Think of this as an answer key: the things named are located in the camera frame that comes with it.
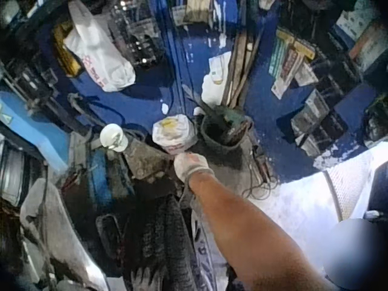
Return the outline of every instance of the white plastic bag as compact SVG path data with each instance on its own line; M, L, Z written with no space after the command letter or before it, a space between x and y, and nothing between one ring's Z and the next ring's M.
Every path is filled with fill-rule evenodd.
M177 155L194 146L198 138L193 123L186 115L178 114L155 123L152 140L167 153Z
M105 92L119 91L135 82L135 71L87 7L80 1L69 2L74 29L64 44L84 63L90 77Z

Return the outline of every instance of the hand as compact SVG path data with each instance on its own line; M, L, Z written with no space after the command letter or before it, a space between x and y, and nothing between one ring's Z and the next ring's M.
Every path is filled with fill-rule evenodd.
M206 158L196 153L180 153L174 160L175 173L178 178L186 183L195 172L207 172L214 175L214 172L206 161Z

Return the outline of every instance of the white bottle cap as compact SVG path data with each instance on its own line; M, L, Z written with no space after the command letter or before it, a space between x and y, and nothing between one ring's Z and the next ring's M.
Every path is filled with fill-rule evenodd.
M128 139L122 128L114 123L108 124L102 129L99 140L103 147L118 153L123 152L128 146Z

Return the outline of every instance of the plastic container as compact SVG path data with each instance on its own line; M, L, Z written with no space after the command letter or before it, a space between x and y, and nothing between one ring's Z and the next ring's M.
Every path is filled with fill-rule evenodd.
M194 146L198 138L193 123L186 115L178 114L155 123L152 140L167 153L177 155Z

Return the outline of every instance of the white label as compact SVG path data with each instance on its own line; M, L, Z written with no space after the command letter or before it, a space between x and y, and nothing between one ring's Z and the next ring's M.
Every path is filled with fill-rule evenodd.
M306 62L303 62L303 64L295 74L295 80L297 81L300 87L318 82L318 78L315 76L314 71Z

